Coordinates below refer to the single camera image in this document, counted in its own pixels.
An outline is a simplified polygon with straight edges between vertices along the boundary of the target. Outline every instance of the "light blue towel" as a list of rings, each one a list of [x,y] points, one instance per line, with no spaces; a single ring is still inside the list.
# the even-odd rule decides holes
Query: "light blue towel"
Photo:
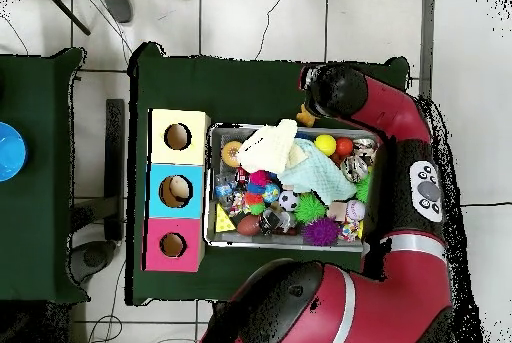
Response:
[[[335,200],[346,200],[356,193],[356,186],[348,181],[341,170],[320,152],[313,142],[295,138],[308,156],[292,168],[287,168],[277,178],[283,185],[293,186],[295,193],[314,190],[323,203],[329,206]]]

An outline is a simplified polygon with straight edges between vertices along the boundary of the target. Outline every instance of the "white tile floor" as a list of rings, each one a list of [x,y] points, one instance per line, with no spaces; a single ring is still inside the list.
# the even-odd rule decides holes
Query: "white tile floor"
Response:
[[[130,56],[128,49],[133,51],[144,41],[154,41],[163,46],[167,55],[203,54],[254,59],[260,51],[267,13],[277,2],[130,0],[134,19],[118,28],[100,0],[63,1],[89,27],[91,36],[87,37],[73,27],[50,0],[0,0],[0,54],[25,54],[23,45],[1,17],[9,19],[30,55],[50,56],[69,46],[83,47],[87,51],[84,70],[78,74],[81,81],[76,81],[73,87],[77,153],[75,195],[79,198],[97,197],[103,192],[104,102],[107,98],[129,99],[129,79],[122,73]],[[510,102],[507,103],[508,97],[500,96],[495,89],[499,79],[506,79],[510,74],[506,64],[512,52],[483,37],[487,18],[475,24],[474,14],[458,8],[457,2],[460,0],[436,0],[434,100],[437,97],[437,103],[447,115],[453,136],[452,149],[458,163],[462,203],[504,201],[512,198],[512,185],[507,180],[510,164],[505,147],[510,137],[497,142],[495,136],[499,134],[495,123],[505,123],[503,120],[510,111]],[[270,25],[258,59],[323,61],[327,58],[384,62],[392,56],[405,56],[411,66],[411,77],[417,78],[421,8],[421,0],[328,0],[326,31],[326,0],[282,0],[270,14]],[[477,29],[474,43],[459,37],[471,26]],[[128,46],[124,46],[124,52],[116,32],[126,38]],[[485,79],[484,84],[466,86],[468,74],[474,81],[481,76],[476,61],[483,57],[486,66],[491,66],[485,56],[489,49],[494,49],[501,58],[498,70],[495,68],[493,77]],[[465,67],[461,67],[461,58]],[[450,72],[454,70],[458,71],[452,77]],[[413,79],[408,92],[417,95],[418,90],[418,80]],[[475,99],[471,92],[478,93],[477,99],[485,100],[485,114],[481,113],[481,103],[477,100],[465,101],[466,97]],[[468,123],[478,123],[476,136],[468,136]],[[484,163],[480,168],[497,161],[491,177],[489,172],[482,173],[474,165],[476,156]],[[489,178],[496,184],[489,184]],[[502,283],[496,267],[506,267],[509,256],[504,253],[510,251],[508,247],[506,252],[500,248],[506,244],[511,231],[507,227],[510,222],[507,208],[464,210],[475,298],[491,343],[510,343],[507,328],[512,325],[509,315],[512,300],[510,296],[500,297],[496,289],[498,283]],[[487,241],[480,240],[482,234],[488,237]],[[74,243],[103,238],[103,227],[92,224],[74,236]],[[116,289],[124,259],[123,244],[113,263],[90,281],[87,291],[91,301],[74,311],[74,342],[87,343],[89,338],[100,341],[105,337],[108,320],[97,325],[92,337],[91,331],[97,320],[110,314],[114,293],[114,315],[123,322],[123,329],[109,343],[194,343],[200,338],[206,328],[204,323],[211,316],[211,304],[206,301],[155,300],[143,307],[126,306],[124,272]],[[120,325],[114,322],[111,336],[119,330]]]

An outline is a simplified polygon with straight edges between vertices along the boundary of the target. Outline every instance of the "red robot arm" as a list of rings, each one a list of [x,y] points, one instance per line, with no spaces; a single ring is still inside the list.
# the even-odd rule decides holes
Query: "red robot arm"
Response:
[[[342,65],[306,68],[300,84],[312,114],[364,127],[382,141],[362,273],[320,263],[263,267],[203,343],[442,343],[451,309],[442,193],[414,99]],[[219,337],[223,331],[230,337]]]

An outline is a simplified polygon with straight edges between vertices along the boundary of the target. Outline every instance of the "soccer ball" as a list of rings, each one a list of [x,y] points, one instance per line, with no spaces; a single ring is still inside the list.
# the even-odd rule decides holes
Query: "soccer ball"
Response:
[[[279,196],[279,206],[283,208],[285,211],[295,211],[297,206],[299,206],[300,198],[297,193],[292,192],[291,190],[285,190]]]

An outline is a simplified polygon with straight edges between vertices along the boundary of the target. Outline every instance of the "dark green tablecloth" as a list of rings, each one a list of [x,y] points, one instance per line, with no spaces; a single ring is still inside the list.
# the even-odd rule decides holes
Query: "dark green tablecloth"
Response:
[[[368,75],[401,90],[405,89],[409,65],[395,58],[384,65],[353,63]],[[129,169],[146,167],[148,108],[197,110],[212,122],[277,124],[294,119],[303,103],[298,90],[300,63],[224,60],[210,57],[164,58],[155,44],[141,45],[130,61],[131,102]],[[317,127],[343,128],[334,120],[317,121]],[[276,258],[317,259],[347,269],[359,269],[360,254],[278,249],[206,247],[197,273],[141,271],[144,212],[144,172],[129,181],[127,242],[128,279],[133,276],[133,300],[228,299],[257,268]]]
[[[70,78],[80,49],[52,58],[0,55],[0,121],[24,137],[28,161],[0,183],[0,299],[78,302],[66,274]]]

